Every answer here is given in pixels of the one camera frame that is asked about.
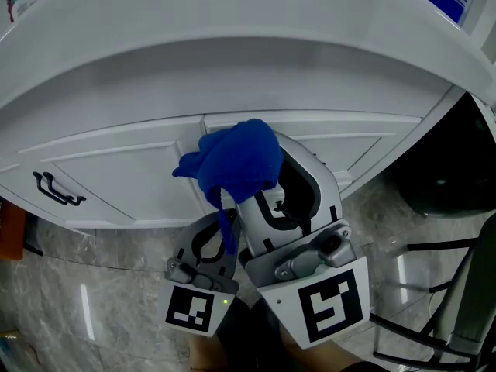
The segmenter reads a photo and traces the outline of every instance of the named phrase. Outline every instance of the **marble floor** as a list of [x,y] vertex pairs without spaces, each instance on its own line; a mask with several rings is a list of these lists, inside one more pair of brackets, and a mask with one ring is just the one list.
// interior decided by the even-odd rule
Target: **marble floor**
[[[403,202],[386,174],[344,200],[343,210],[356,253],[368,259],[374,312],[412,329],[429,318],[430,295],[422,289],[449,280],[464,251],[397,257],[398,251],[406,243],[475,237],[489,216],[424,218]],[[38,221],[36,237],[45,256],[25,252],[20,262],[0,261],[0,331],[18,329],[23,337],[9,341],[5,362],[13,371],[187,370],[184,338],[158,328],[156,320],[160,280],[179,231],[97,230],[91,237]],[[235,279],[239,297],[252,305],[258,295],[240,267]],[[370,323],[340,336],[338,343],[401,372],[409,369],[375,360],[373,348],[419,360],[431,355]]]

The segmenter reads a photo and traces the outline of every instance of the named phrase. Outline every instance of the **orange object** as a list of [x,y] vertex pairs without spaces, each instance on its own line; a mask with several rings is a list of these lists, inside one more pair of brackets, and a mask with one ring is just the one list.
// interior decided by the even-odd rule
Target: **orange object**
[[2,200],[0,209],[0,259],[21,260],[26,211]]
[[17,339],[18,336],[19,336],[19,331],[17,329],[14,331],[0,332],[0,338]]

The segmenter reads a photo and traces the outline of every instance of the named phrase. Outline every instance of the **cabinet door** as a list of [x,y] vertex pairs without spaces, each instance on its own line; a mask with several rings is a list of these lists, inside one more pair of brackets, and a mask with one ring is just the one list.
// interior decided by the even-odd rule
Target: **cabinet door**
[[[53,175],[53,189],[62,195],[70,195],[77,199],[78,196],[85,198],[80,205],[63,205],[37,187],[37,180],[33,172],[42,174],[48,172]],[[14,195],[24,201],[42,209],[43,211],[62,219],[66,226],[84,227],[113,227],[115,225],[129,224],[130,218],[120,211],[114,209],[79,183],[73,181],[64,172],[50,163],[37,161],[26,161],[21,164],[13,164],[0,170],[0,186],[6,188]],[[49,193],[48,183],[45,177],[41,182],[41,188]]]
[[[206,115],[205,127],[207,133],[212,133],[252,118],[262,119],[275,131],[307,147],[334,173],[341,191],[372,168],[421,121],[401,115],[311,110]],[[278,186],[267,192],[267,198],[275,203],[282,194]],[[226,206],[232,204],[227,197],[224,200]]]
[[173,178],[198,149],[201,116],[100,129],[22,151],[50,162],[129,216],[132,227],[182,226],[204,215],[192,181]]

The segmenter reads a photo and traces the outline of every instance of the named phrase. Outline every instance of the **blue cloth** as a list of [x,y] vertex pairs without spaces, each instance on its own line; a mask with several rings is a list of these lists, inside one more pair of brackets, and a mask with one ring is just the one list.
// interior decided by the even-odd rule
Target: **blue cloth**
[[174,177],[193,177],[207,201],[219,210],[219,225],[226,251],[236,252],[231,225],[222,209],[220,189],[239,204],[260,190],[277,185],[283,154],[274,131],[262,120],[240,122],[201,137],[199,152],[185,154]]

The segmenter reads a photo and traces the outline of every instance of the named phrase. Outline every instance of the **black drawer handle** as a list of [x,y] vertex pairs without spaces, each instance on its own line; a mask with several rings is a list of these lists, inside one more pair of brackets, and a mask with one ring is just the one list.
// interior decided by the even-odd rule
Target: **black drawer handle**
[[50,190],[54,195],[56,195],[59,198],[62,198],[63,200],[65,200],[69,204],[75,205],[76,207],[78,207],[81,204],[82,201],[86,201],[86,198],[83,197],[83,196],[80,196],[80,195],[78,195],[76,197],[76,201],[74,201],[74,197],[72,197],[71,195],[63,195],[59,191],[55,190],[53,188],[53,179],[54,179],[54,177],[53,177],[53,175],[50,172],[43,172],[43,176],[47,179],[48,190]]
[[43,179],[41,174],[39,174],[38,172],[33,172],[33,175],[36,178],[36,186],[38,187],[39,191],[41,191],[44,195],[51,198],[52,200],[58,202],[59,204],[67,205],[67,201],[60,200],[59,198],[55,197],[54,195],[52,195],[51,193],[49,193],[48,191],[46,191],[44,188],[41,187],[41,180]]

